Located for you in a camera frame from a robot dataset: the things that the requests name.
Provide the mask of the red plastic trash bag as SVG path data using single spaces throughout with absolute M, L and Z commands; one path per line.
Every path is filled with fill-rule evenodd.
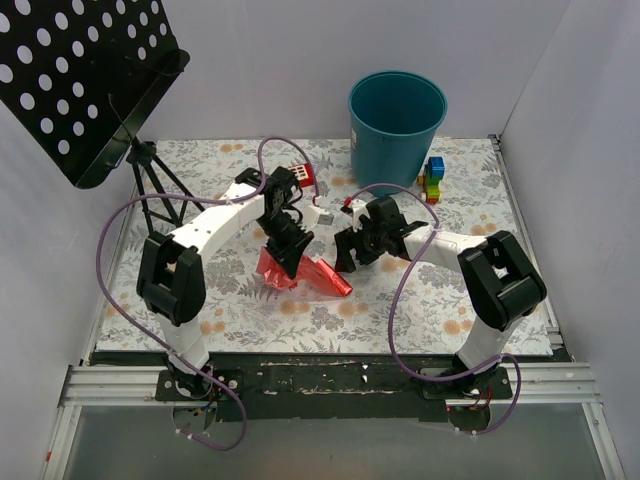
M 263 276 L 267 286 L 278 290 L 294 289 L 300 282 L 305 282 L 328 296 L 347 297 L 353 291 L 353 287 L 324 259 L 314 261 L 306 255 L 301 257 L 296 276 L 290 278 L 266 248 L 262 247 L 256 272 Z

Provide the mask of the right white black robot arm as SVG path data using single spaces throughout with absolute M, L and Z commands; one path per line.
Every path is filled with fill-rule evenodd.
M 430 393 L 479 395 L 517 326 L 547 296 L 546 285 L 515 236 L 508 231 L 488 237 L 463 235 L 425 221 L 409 222 L 390 196 L 369 202 L 348 199 L 342 210 L 352 224 L 335 236 L 336 271 L 352 273 L 388 254 L 462 276 L 476 314 L 467 339 L 449 369 L 438 375 L 411 375 Z

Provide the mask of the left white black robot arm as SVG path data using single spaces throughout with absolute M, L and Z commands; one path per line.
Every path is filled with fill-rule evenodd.
M 205 398 L 213 386 L 198 314 L 206 299 L 204 267 L 246 225 L 255 221 L 268 237 L 267 253 L 293 279 L 313 239 L 285 208 L 300 190 L 295 174 L 278 167 L 267 176 L 248 168 L 222 197 L 188 224 L 146 239 L 136 291 L 155 314 L 167 343 L 167 368 L 180 394 Z

